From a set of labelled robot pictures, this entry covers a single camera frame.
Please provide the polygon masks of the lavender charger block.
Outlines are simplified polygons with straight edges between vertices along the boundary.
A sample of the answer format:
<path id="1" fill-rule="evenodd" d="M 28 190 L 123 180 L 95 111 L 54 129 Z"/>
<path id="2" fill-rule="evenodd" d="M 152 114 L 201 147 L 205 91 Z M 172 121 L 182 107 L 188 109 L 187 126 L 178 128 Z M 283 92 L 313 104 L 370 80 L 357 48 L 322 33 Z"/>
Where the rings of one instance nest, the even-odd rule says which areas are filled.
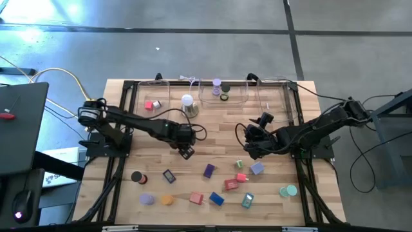
<path id="1" fill-rule="evenodd" d="M 260 173 L 264 172 L 264 169 L 265 167 L 262 162 L 256 162 L 250 166 L 250 170 L 254 175 L 259 175 Z"/>

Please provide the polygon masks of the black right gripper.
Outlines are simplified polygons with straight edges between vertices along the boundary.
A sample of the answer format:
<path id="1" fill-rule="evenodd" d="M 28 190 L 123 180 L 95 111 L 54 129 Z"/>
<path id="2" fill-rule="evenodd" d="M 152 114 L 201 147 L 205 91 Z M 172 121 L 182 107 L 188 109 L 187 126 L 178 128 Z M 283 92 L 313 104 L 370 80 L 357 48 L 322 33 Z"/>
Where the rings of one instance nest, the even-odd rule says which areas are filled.
<path id="1" fill-rule="evenodd" d="M 261 118 L 249 119 L 249 121 L 260 125 Z M 267 130 L 252 124 L 249 124 L 245 129 L 245 145 L 243 149 L 248 152 L 252 159 L 260 159 L 280 148 L 277 139 Z"/>

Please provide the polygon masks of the teal digital timer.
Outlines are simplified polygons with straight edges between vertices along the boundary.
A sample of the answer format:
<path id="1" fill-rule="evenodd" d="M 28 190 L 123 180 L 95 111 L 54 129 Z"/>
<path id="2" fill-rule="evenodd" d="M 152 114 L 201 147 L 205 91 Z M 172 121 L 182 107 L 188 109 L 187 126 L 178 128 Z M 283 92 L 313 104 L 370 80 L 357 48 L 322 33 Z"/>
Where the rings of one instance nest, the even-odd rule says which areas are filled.
<path id="1" fill-rule="evenodd" d="M 243 198 L 243 201 L 242 201 L 241 205 L 242 205 L 244 208 L 249 209 L 249 208 L 251 207 L 251 205 L 252 205 L 253 199 L 254 199 L 253 194 L 251 194 L 251 193 L 245 193 L 245 196 L 244 196 L 244 198 Z"/>

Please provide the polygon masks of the teal sand timer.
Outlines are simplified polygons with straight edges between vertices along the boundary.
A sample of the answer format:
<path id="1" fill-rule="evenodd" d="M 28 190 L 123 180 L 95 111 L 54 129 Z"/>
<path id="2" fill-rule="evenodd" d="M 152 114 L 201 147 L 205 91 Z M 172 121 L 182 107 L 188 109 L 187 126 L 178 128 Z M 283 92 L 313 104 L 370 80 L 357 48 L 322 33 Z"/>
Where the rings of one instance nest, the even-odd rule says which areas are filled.
<path id="1" fill-rule="evenodd" d="M 297 188 L 294 185 L 288 185 L 279 189 L 279 194 L 282 197 L 290 197 L 297 195 Z"/>

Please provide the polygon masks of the black computer mouse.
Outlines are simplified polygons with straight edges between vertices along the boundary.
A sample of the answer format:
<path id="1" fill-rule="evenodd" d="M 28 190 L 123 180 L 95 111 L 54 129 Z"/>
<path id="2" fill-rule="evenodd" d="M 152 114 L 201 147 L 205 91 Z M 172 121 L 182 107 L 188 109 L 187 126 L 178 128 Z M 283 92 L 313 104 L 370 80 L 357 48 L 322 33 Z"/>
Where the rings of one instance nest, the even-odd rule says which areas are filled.
<path id="1" fill-rule="evenodd" d="M 33 197 L 31 190 L 22 190 L 16 194 L 12 203 L 12 215 L 17 223 L 25 223 L 32 217 L 32 200 Z"/>

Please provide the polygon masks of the black floor bar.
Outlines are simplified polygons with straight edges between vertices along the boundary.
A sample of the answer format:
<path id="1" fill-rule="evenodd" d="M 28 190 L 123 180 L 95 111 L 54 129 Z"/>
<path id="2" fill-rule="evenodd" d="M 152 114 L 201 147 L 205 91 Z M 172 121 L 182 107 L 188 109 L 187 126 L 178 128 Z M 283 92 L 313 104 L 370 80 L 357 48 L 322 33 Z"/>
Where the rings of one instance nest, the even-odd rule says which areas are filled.
<path id="1" fill-rule="evenodd" d="M 32 68 L 8 68 L 8 67 L 0 67 L 0 74 L 4 75 L 30 75 L 33 76 L 37 72 Z"/>

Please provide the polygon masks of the red wall charger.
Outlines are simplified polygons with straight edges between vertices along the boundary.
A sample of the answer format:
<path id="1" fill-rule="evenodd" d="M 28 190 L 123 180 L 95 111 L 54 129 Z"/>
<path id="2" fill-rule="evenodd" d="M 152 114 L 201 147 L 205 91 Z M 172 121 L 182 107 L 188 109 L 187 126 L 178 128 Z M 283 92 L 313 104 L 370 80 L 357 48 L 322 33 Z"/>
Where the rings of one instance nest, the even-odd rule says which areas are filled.
<path id="1" fill-rule="evenodd" d="M 189 201 L 194 203 L 194 204 L 197 204 L 197 205 L 202 205 L 202 204 L 205 203 L 204 194 L 200 193 L 200 192 L 193 191 L 190 194 Z"/>

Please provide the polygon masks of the red-handled screwdriver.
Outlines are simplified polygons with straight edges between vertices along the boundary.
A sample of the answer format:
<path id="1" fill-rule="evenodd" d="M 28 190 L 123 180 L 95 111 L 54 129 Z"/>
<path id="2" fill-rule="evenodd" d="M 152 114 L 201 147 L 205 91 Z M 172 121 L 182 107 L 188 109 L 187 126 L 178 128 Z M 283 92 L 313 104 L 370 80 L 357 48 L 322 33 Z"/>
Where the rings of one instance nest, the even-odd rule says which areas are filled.
<path id="1" fill-rule="evenodd" d="M 9 108 L 5 108 L 3 113 L 0 113 L 0 119 L 4 120 L 14 120 L 16 118 L 15 114 L 12 113 L 13 109 L 15 108 L 15 105 L 19 101 L 20 97 L 16 98 L 14 103 L 11 105 Z"/>

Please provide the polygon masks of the silver mount bracket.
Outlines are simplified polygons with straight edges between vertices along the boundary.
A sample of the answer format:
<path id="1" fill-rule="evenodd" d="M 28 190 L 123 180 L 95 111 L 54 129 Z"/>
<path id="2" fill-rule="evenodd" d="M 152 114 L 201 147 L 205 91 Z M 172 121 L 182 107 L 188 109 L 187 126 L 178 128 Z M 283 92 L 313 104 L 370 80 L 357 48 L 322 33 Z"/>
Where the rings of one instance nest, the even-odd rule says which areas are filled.
<path id="1" fill-rule="evenodd" d="M 319 232 L 316 227 L 282 227 L 282 232 Z"/>
<path id="2" fill-rule="evenodd" d="M 101 232 L 133 232 L 138 229 L 138 225 L 104 226 Z"/>

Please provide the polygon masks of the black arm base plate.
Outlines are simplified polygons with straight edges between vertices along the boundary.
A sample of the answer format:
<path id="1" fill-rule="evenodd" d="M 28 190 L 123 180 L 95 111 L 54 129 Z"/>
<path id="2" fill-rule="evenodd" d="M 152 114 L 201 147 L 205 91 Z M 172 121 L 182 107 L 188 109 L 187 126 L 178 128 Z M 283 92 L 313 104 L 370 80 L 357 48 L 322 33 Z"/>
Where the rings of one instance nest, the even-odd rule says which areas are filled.
<path id="1" fill-rule="evenodd" d="M 310 149 L 296 148 L 291 151 L 290 156 L 293 159 L 333 159 L 333 144 L 336 143 L 341 137 L 337 136 L 331 138 L 329 135 L 322 138 L 318 145 L 313 146 Z"/>
<path id="2" fill-rule="evenodd" d="M 91 133 L 88 140 L 81 140 L 79 144 L 87 148 L 88 157 L 128 157 L 131 150 L 132 135 L 124 135 L 119 146 L 109 137 L 100 133 Z"/>

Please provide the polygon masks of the white bulb brass lamp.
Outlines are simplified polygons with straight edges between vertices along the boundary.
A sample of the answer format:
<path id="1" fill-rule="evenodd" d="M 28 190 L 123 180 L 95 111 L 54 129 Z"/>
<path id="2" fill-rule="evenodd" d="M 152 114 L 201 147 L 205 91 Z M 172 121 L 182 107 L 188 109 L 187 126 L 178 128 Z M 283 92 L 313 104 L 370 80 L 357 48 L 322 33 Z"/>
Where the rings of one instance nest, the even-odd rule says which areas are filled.
<path id="1" fill-rule="evenodd" d="M 199 113 L 198 105 L 195 103 L 194 98 L 190 94 L 185 94 L 181 99 L 182 107 L 181 110 L 188 116 L 188 118 L 193 118 Z"/>

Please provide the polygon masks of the grey metal table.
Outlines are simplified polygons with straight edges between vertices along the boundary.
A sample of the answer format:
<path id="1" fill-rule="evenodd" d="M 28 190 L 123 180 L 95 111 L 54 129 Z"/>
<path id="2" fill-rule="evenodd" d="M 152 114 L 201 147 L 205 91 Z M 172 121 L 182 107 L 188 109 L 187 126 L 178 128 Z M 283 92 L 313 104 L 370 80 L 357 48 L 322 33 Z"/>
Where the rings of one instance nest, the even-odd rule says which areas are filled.
<path id="1" fill-rule="evenodd" d="M 412 162 L 412 89 L 393 96 L 376 110 L 370 110 L 370 115 L 380 143 L 363 154 L 378 151 L 383 156 L 375 187 L 382 190 L 412 186 L 412 168 L 403 161 L 407 158 Z"/>

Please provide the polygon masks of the white printed box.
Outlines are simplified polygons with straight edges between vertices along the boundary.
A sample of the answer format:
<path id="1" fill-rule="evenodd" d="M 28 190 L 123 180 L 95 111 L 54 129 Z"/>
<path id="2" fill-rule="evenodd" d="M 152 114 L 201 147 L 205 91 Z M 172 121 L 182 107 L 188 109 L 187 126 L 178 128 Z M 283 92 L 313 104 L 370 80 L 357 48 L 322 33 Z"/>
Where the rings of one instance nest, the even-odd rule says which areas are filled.
<path id="1" fill-rule="evenodd" d="M 79 165 L 79 148 L 78 147 L 62 148 L 62 149 L 56 149 L 56 150 L 44 150 L 42 152 L 46 155 L 49 155 L 61 161 L 69 162 L 74 165 Z M 51 188 L 55 186 L 63 186 L 63 185 L 74 184 L 74 183 L 76 183 L 76 180 L 74 179 L 69 179 L 67 177 L 63 177 L 58 174 L 46 172 L 44 174 L 42 186 L 44 188 Z"/>

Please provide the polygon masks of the black-capped red sand timer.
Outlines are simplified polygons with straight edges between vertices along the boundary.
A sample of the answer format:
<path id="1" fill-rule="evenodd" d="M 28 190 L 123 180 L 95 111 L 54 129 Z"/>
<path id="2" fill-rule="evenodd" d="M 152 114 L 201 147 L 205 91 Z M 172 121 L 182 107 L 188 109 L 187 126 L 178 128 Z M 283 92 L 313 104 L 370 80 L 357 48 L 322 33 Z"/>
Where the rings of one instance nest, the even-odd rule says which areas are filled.
<path id="1" fill-rule="evenodd" d="M 131 180 L 132 180 L 133 182 L 136 182 L 136 183 L 138 183 L 138 184 L 143 185 L 143 184 L 145 184 L 145 183 L 147 182 L 147 176 L 144 175 L 144 174 L 143 174 L 142 172 L 140 172 L 140 171 L 134 171 L 134 172 L 131 174 Z"/>

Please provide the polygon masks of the clear plastic bin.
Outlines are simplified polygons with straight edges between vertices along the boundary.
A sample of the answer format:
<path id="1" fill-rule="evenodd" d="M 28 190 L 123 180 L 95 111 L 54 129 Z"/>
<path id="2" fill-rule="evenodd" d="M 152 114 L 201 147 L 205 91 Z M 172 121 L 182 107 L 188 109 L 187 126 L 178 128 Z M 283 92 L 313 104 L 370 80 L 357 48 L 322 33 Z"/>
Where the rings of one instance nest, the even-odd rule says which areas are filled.
<path id="1" fill-rule="evenodd" d="M 256 90 L 262 113 L 273 115 L 273 122 L 276 123 L 294 122 L 297 112 L 292 106 L 291 91 L 285 76 L 259 79 Z"/>
<path id="2" fill-rule="evenodd" d="M 145 101 L 160 101 L 162 107 L 148 111 L 144 108 Z M 142 81 L 137 86 L 133 119 L 134 124 L 151 128 L 161 128 L 169 118 L 167 110 L 170 107 L 170 84 L 167 81 Z"/>
<path id="3" fill-rule="evenodd" d="M 242 108 L 248 101 L 248 81 L 246 79 L 232 80 L 223 77 L 216 78 L 221 79 L 221 85 L 228 84 L 230 86 L 229 99 L 227 101 L 220 99 L 221 88 L 219 96 L 212 94 L 213 79 L 200 79 L 198 82 L 198 99 L 202 107 L 218 110 Z"/>

